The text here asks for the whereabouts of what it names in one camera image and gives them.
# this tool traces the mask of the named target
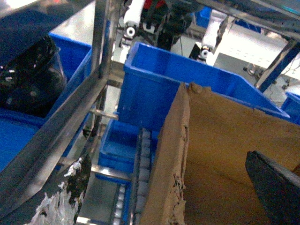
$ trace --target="metal shelf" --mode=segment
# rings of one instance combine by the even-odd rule
[[[230,4],[221,3],[221,0],[195,1],[255,26],[300,40],[300,3],[297,0],[232,0]]]

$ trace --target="blue plastic crate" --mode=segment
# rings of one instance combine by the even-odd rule
[[[0,172],[19,153],[48,118],[90,74],[91,46],[69,38],[50,34],[60,48],[61,63],[68,83],[46,118],[0,108]],[[67,155],[75,138],[71,141]]]
[[[280,118],[289,115],[243,77],[142,43],[131,48],[118,106],[119,121],[158,131],[180,82],[195,82]]]
[[[132,173],[139,128],[110,120],[101,140],[98,164]]]
[[[210,12],[211,8],[205,6],[200,12],[195,13],[198,26],[207,28],[210,22]]]
[[[290,115],[288,119],[292,123],[300,125],[300,96],[287,92],[287,99],[282,104],[281,109]]]

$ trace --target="red component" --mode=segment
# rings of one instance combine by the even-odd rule
[[[152,0],[146,0],[144,4],[144,9],[149,9],[151,6]],[[165,4],[164,0],[159,0],[155,8],[162,7]]]

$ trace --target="brown cardboard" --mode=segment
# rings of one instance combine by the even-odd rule
[[[159,134],[150,190],[141,225],[183,225],[185,162],[188,150],[188,93],[182,84]]]
[[[183,141],[183,136],[188,137],[183,128],[186,134],[189,131],[189,140]],[[174,212],[181,214],[184,200],[188,225],[269,224],[244,166],[247,152],[258,150],[293,171],[300,162],[299,137],[297,125],[237,104],[209,88],[192,83],[186,92],[181,85],[160,133],[140,224],[176,224],[170,218]],[[186,189],[180,199],[174,194],[178,188],[173,187],[173,174],[181,168],[183,180],[185,166]]]

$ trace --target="cardboard flap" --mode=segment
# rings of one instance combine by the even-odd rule
[[[188,94],[185,84],[181,84],[159,134],[150,190],[140,225],[183,225],[188,121]]]
[[[257,150],[289,170],[300,162],[300,126],[266,115],[190,84],[190,142],[187,160],[252,187],[245,169]]]

